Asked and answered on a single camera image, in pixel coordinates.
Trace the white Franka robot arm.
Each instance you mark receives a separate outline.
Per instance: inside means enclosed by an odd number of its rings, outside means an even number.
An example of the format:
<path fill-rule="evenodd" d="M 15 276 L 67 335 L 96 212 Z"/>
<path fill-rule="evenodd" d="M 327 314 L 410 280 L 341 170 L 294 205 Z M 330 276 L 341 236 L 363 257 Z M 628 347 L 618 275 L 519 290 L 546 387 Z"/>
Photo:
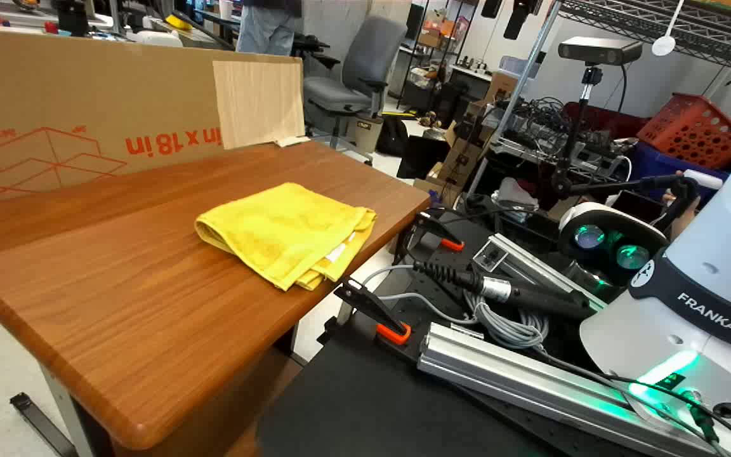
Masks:
<path fill-rule="evenodd" d="M 731 172 L 579 339 L 605 377 L 643 400 L 643 416 L 731 455 Z"/>

